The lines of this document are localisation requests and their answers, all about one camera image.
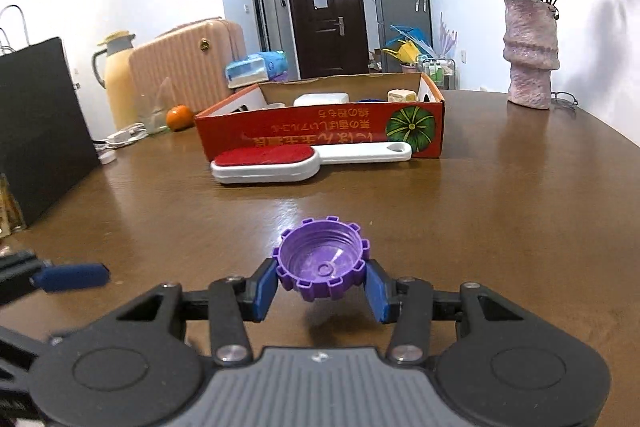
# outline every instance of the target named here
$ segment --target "orange fruit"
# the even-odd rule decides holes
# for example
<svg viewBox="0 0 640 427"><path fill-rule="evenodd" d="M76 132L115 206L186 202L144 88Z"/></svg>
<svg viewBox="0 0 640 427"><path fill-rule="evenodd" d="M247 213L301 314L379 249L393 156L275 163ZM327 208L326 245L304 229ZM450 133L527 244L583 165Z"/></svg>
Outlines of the orange fruit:
<svg viewBox="0 0 640 427"><path fill-rule="evenodd" d="M193 112L186 105L176 105L166 114L166 125L174 132L188 129L193 123Z"/></svg>

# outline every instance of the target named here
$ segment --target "brown door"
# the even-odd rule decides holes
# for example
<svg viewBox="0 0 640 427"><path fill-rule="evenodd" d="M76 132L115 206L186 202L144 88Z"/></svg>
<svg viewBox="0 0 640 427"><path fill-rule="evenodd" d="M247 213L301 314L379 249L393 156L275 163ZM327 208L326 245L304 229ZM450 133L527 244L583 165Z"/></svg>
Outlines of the brown door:
<svg viewBox="0 0 640 427"><path fill-rule="evenodd" d="M289 0L300 78L367 73L362 0Z"/></svg>

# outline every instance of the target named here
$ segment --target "purple plastic lid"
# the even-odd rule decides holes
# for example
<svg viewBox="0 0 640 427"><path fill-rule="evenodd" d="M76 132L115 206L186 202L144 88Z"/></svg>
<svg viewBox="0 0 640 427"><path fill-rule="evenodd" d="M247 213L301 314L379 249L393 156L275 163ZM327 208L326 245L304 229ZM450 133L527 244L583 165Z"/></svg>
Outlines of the purple plastic lid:
<svg viewBox="0 0 640 427"><path fill-rule="evenodd" d="M286 291L300 292L305 301L341 298L351 286L364 281L369 241L360 227L336 216L303 219L302 225L282 232L274 248L278 277Z"/></svg>

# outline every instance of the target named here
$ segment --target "pink suitcase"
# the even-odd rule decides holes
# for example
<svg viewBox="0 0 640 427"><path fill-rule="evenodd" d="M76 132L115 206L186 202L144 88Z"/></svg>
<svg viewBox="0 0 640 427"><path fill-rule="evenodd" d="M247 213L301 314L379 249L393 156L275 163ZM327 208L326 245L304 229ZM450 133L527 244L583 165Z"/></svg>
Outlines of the pink suitcase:
<svg viewBox="0 0 640 427"><path fill-rule="evenodd" d="M168 77L166 103L199 112L232 93L225 68L245 56L242 27L214 18L183 24L135 48L129 66L138 93L156 96Z"/></svg>

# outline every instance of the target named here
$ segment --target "brown tabletop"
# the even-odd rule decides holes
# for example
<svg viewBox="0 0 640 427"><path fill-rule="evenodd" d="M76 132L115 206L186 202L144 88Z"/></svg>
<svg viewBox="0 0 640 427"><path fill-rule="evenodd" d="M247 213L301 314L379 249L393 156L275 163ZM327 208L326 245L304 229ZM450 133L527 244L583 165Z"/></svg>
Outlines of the brown tabletop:
<svg viewBox="0 0 640 427"><path fill-rule="evenodd" d="M42 338L161 282L204 289L249 275L283 229L336 215L361 224L392 276L450 291L478 280L595 347L612 373L598 425L640 425L640 149L581 110L444 95L440 160L324 167L303 184L221 187L195 130L118 151L11 238L56 263L102 261L113 282L29 296L3 309L0 323ZM358 290L313 304L280 291L267 320L248 331L256 352L270 344L382 349L390 338ZM206 332L199 324L188 335L206 343ZM454 327L436 323L432 336L437 353Z"/></svg>

